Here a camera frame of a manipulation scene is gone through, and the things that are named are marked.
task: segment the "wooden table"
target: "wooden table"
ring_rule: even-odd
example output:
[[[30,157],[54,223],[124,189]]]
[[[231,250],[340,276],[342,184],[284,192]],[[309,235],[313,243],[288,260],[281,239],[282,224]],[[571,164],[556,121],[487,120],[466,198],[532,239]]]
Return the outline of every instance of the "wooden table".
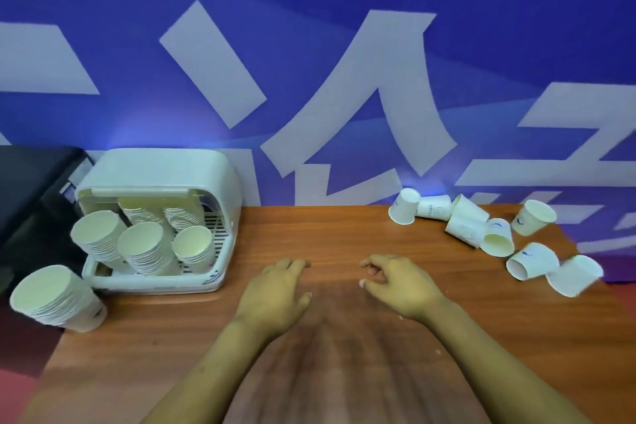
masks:
[[[509,220],[516,205],[492,205]],[[422,325],[359,287],[359,261],[396,253],[425,268],[512,354],[594,422],[636,419],[636,332],[605,284],[568,299],[545,278],[517,282],[504,259],[444,233],[444,222],[392,223],[386,206],[245,208],[227,282],[203,295],[112,297],[89,334],[68,332],[22,423],[138,423],[233,315],[251,277],[284,256],[313,262],[301,321],[249,373],[227,423],[486,423],[457,365]],[[517,248],[529,238],[519,238]],[[551,226],[532,241],[576,253]]]

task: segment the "right hand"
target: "right hand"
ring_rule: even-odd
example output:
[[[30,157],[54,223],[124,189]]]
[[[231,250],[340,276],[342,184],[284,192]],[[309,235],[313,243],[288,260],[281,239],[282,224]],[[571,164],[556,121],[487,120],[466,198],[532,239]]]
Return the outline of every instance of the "right hand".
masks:
[[[368,267],[370,275],[381,271],[387,279],[385,284],[363,279],[360,286],[401,316],[424,323],[439,303],[448,302],[429,274],[408,258],[374,254],[360,265]]]

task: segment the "white dish rack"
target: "white dish rack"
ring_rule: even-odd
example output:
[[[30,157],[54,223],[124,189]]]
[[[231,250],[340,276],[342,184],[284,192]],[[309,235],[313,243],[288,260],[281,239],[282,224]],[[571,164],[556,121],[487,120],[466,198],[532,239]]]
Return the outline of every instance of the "white dish rack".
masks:
[[[125,275],[88,256],[82,278],[93,288],[146,295],[201,293],[217,290],[225,279],[239,227],[242,191],[225,155],[203,149],[123,148],[105,153],[77,187],[76,197],[85,214],[118,211],[118,197],[136,197],[161,206],[177,198],[198,198],[205,225],[214,234],[215,262],[207,273],[187,267],[182,275]]]

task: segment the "cup logo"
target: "cup logo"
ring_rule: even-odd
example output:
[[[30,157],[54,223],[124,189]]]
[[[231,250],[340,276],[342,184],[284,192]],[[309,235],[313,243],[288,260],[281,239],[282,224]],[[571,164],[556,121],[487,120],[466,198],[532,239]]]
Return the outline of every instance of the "cup logo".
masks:
[[[460,230],[460,235],[463,239],[475,239],[475,232],[469,227],[461,225]]]

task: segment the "left hand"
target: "left hand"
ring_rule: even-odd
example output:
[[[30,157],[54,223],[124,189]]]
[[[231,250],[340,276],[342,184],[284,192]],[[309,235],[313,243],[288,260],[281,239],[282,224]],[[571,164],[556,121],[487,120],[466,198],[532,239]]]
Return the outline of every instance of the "left hand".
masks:
[[[285,258],[266,267],[243,292],[234,320],[250,326],[267,341],[287,332],[312,299],[308,292],[294,301],[298,278],[309,266],[307,260]]]

